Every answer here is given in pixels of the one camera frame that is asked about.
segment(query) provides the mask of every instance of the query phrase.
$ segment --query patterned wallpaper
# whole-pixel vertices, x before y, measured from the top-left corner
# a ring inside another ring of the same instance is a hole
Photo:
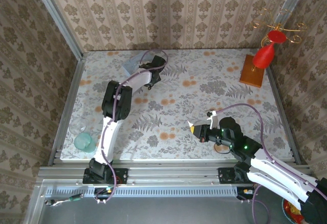
[[[24,217],[75,66],[41,0],[0,0],[0,223]]]
[[[55,0],[80,48],[251,48],[251,20],[285,0]]]
[[[284,43],[273,70],[301,155],[327,177],[327,0],[300,0],[287,25],[299,21],[308,25],[302,44]]]

